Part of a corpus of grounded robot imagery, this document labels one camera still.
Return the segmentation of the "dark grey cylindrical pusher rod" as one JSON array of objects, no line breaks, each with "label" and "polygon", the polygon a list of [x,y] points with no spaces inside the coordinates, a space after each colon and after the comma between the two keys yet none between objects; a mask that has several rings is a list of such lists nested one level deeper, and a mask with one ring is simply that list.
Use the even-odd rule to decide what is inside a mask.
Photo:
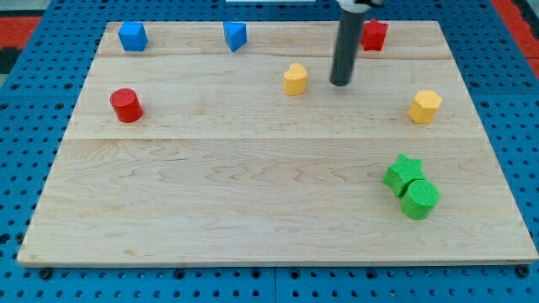
[{"label": "dark grey cylindrical pusher rod", "polygon": [[334,86],[343,87],[350,83],[363,24],[363,13],[345,10],[341,13],[330,73],[330,82]]}]

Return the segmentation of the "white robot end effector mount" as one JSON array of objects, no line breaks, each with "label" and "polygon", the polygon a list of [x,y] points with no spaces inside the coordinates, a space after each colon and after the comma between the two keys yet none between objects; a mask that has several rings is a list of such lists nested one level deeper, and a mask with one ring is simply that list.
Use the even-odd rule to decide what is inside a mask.
[{"label": "white robot end effector mount", "polygon": [[366,13],[371,8],[383,6],[383,0],[337,0],[337,3],[348,13]]}]

